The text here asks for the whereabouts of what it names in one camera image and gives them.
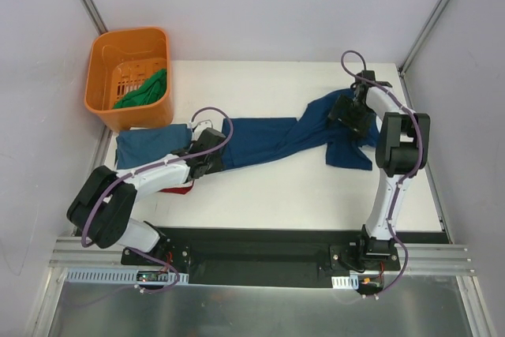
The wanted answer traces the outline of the dark blue t shirt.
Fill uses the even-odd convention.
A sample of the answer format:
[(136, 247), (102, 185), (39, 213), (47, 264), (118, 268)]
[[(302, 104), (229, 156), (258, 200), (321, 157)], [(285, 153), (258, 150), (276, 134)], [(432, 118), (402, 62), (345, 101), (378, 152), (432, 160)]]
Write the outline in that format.
[(234, 118), (232, 129), (224, 121), (222, 133), (232, 137), (223, 150), (223, 169), (270, 163), (325, 145), (328, 166), (371, 170), (373, 162), (361, 148), (376, 146), (379, 138), (376, 122), (364, 138), (356, 138), (339, 121), (327, 124), (327, 116), (341, 95), (351, 96), (353, 91), (337, 90), (313, 100), (300, 118)]

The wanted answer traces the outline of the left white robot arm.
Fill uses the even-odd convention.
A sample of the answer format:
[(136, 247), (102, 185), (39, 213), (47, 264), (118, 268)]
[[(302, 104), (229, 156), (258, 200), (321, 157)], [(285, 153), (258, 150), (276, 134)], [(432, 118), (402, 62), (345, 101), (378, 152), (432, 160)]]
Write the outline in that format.
[(221, 155), (230, 140), (211, 127), (204, 129), (189, 148), (127, 170), (95, 168), (66, 213), (81, 232), (84, 247), (106, 249), (119, 244), (139, 251), (150, 265), (166, 258), (162, 233), (147, 222), (134, 219), (135, 203), (163, 189), (193, 183), (222, 169)]

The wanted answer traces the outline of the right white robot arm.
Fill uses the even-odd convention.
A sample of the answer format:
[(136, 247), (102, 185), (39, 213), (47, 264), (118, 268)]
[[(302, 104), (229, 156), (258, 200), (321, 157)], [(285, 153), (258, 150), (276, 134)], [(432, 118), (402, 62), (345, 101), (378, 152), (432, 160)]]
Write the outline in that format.
[(345, 126), (358, 139), (367, 136), (376, 119), (381, 121), (375, 150), (380, 180), (372, 211), (355, 244), (333, 256), (342, 267), (362, 273), (398, 255), (395, 226), (406, 190), (428, 160), (430, 117), (403, 105), (391, 84), (376, 81), (374, 71), (363, 69), (354, 78), (353, 95), (337, 98), (327, 127)]

